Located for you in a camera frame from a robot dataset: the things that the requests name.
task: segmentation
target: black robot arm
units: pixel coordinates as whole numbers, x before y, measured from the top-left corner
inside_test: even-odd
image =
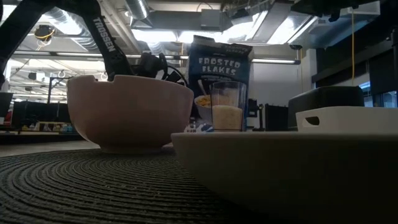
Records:
[[[0,26],[0,88],[7,61],[35,26],[42,14],[59,7],[83,18],[104,58],[108,80],[115,75],[134,75],[122,50],[115,44],[101,15],[97,0],[23,0]]]

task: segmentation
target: woven placemat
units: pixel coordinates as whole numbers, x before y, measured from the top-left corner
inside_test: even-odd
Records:
[[[132,156],[84,150],[3,157],[0,179],[0,223],[266,220],[207,190],[170,153]]]

